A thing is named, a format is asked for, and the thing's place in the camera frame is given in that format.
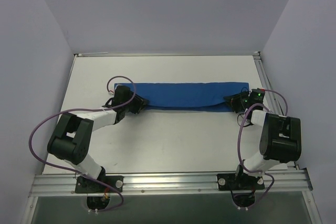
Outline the blue surgical cloth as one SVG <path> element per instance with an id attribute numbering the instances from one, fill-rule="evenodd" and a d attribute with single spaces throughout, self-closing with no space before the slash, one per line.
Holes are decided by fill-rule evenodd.
<path id="1" fill-rule="evenodd" d="M 249 90 L 247 82 L 123 83 L 146 100 L 146 110 L 231 112 L 225 97 Z"/>

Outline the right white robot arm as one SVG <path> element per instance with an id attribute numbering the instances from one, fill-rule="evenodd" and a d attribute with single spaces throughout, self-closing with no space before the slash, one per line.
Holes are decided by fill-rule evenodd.
<path id="1" fill-rule="evenodd" d="M 267 92 L 277 94 L 283 99 L 286 109 L 284 115 L 272 113 L 265 107 L 263 100 Z M 300 158 L 301 121 L 299 118 L 288 116 L 288 104 L 282 94 L 269 89 L 249 91 L 242 88 L 240 93 L 224 97 L 224 100 L 235 113 L 243 114 L 237 139 L 239 164 L 233 175 L 236 187 L 244 189 L 251 184 L 252 178 L 260 178 L 274 166 L 295 162 Z M 243 159 L 241 139 L 247 120 L 249 126 L 260 126 L 262 131 L 259 150 L 252 157 Z"/>

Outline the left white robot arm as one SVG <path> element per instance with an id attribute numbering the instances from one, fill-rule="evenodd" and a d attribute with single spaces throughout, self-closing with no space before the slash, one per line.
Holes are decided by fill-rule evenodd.
<path id="1" fill-rule="evenodd" d="M 149 100 L 119 85 L 97 111 L 60 116 L 47 145 L 47 152 L 70 164 L 82 176 L 88 176 L 87 186 L 94 192 L 105 188 L 105 170 L 88 154 L 92 133 L 105 126 L 118 124 L 126 114 L 138 114 Z"/>

